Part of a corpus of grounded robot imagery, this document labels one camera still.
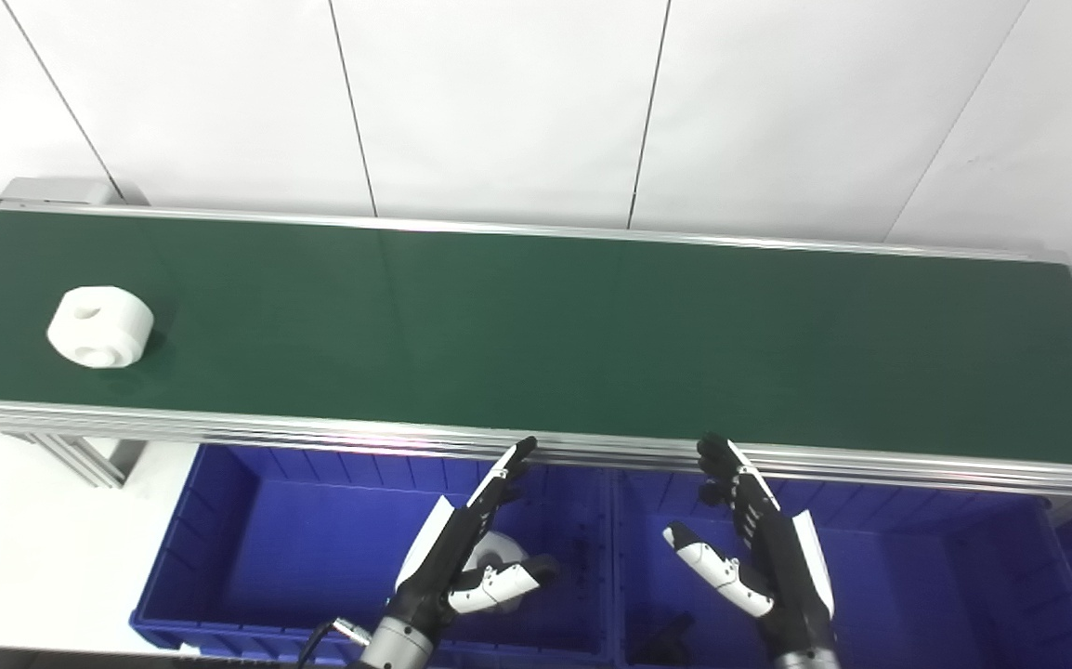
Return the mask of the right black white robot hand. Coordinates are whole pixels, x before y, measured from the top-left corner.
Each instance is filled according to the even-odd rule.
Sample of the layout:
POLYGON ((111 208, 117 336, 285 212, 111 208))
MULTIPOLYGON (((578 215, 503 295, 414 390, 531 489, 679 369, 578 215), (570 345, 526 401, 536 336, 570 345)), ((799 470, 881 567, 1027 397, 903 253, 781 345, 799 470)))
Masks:
POLYGON ((697 452, 708 476, 699 499, 730 509, 750 558, 728 558, 679 520, 662 538, 714 592, 755 620, 775 668, 838 668, 836 603, 812 512, 787 516, 735 441, 709 432, 697 452))

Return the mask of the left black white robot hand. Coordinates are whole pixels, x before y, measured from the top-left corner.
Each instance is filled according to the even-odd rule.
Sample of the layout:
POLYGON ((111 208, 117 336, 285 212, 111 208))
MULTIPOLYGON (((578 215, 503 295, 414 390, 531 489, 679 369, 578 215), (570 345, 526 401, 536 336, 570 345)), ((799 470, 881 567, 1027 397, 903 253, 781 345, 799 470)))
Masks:
POLYGON ((438 646, 456 618, 494 609, 556 579, 560 566, 550 555, 509 560, 498 567, 464 567, 498 509, 520 495, 515 481, 527 473, 525 461, 537 445, 539 441, 528 436, 502 454, 463 505, 447 499, 435 505, 385 610, 385 616, 408 628, 410 636, 438 646))

